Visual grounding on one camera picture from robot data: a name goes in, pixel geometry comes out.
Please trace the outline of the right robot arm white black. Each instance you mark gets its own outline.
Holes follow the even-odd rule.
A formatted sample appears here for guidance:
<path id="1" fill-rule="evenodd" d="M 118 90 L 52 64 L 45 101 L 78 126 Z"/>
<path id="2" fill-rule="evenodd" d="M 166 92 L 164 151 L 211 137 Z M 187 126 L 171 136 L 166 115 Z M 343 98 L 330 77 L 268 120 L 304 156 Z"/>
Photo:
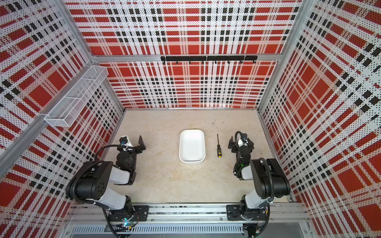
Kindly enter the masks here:
<path id="1" fill-rule="evenodd" d="M 254 190 L 243 195 L 238 205 L 228 205 L 229 221 L 266 220 L 269 206 L 275 198 L 288 196 L 290 183 L 278 161 L 274 158 L 251 158 L 254 143 L 246 133 L 236 132 L 228 148 L 236 154 L 233 175 L 239 180 L 254 182 Z"/>

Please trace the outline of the black hook rail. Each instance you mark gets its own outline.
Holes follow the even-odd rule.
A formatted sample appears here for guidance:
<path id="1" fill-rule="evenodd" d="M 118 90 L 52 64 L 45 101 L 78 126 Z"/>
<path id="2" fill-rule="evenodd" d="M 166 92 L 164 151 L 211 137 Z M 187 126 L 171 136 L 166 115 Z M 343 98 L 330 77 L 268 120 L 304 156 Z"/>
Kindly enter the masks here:
<path id="1" fill-rule="evenodd" d="M 256 61 L 258 59 L 258 56 L 244 56 L 244 55 L 238 55 L 238 56 L 161 56 L 160 57 L 162 62 L 181 62 L 181 61 Z"/>

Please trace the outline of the white plastic bin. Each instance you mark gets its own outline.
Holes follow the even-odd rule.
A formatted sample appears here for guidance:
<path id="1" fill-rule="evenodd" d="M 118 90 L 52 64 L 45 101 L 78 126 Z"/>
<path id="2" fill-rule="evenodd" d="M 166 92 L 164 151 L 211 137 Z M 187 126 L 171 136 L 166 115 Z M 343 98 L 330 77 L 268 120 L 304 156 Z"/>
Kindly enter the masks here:
<path id="1" fill-rule="evenodd" d="M 180 134 L 179 159 L 183 163 L 201 163 L 206 157 L 205 136 L 202 130 L 184 130 Z"/>

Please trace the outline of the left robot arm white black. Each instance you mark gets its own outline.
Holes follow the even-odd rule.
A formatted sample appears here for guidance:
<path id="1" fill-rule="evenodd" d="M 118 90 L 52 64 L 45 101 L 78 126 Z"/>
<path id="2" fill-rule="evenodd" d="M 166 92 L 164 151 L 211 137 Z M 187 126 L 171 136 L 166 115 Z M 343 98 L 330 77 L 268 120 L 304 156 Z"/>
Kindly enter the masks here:
<path id="1" fill-rule="evenodd" d="M 137 155 L 142 153 L 146 146 L 140 136 L 138 145 L 133 146 L 124 136 L 117 145 L 107 145 L 99 149 L 98 154 L 106 148 L 116 147 L 118 150 L 116 163 L 112 161 L 88 161 L 68 183 L 66 196 L 82 204 L 93 204 L 105 210 L 108 222 L 144 222 L 147 220 L 149 206 L 134 206 L 127 195 L 113 190 L 109 184 L 133 185 L 137 173 Z"/>

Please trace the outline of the aluminium front rail frame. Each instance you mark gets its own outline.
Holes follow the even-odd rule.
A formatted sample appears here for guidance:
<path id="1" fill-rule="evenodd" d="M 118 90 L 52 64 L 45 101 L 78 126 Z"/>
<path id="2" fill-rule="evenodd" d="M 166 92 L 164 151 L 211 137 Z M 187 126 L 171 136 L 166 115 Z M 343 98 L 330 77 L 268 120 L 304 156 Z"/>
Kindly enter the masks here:
<path id="1" fill-rule="evenodd" d="M 261 211 L 242 219 L 237 203 L 138 203 L 142 219 L 112 222 L 119 235 L 128 238 L 253 237 L 314 238 L 306 209 L 300 203 L 274 203 L 270 216 Z"/>

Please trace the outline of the black yellow screwdriver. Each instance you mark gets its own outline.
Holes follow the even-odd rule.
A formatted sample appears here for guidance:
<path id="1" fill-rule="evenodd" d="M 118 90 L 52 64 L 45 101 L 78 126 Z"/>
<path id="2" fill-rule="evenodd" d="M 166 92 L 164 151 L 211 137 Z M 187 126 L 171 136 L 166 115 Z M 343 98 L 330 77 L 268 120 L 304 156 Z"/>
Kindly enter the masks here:
<path id="1" fill-rule="evenodd" d="M 219 135 L 218 134 L 217 134 L 217 157 L 218 158 L 222 157 L 222 150 L 221 150 L 221 146 L 219 143 Z"/>

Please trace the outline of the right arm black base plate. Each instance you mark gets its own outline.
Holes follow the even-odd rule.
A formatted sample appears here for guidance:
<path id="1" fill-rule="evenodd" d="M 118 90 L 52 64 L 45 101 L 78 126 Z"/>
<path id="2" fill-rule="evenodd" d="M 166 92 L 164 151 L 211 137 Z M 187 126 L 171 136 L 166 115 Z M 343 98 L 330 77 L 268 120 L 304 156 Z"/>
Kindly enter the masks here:
<path id="1" fill-rule="evenodd" d="M 228 221 L 265 221 L 267 211 L 262 209 L 246 209 L 239 205 L 227 205 L 226 214 Z"/>

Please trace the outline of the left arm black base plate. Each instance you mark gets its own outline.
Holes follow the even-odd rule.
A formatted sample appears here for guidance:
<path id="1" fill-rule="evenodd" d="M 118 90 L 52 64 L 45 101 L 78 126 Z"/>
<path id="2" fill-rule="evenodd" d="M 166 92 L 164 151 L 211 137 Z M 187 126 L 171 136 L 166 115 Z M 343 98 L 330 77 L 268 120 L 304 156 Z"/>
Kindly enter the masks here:
<path id="1" fill-rule="evenodd" d="M 111 210 L 107 217 L 110 222 L 145 222 L 148 212 L 148 205 L 133 205 L 130 210 Z"/>

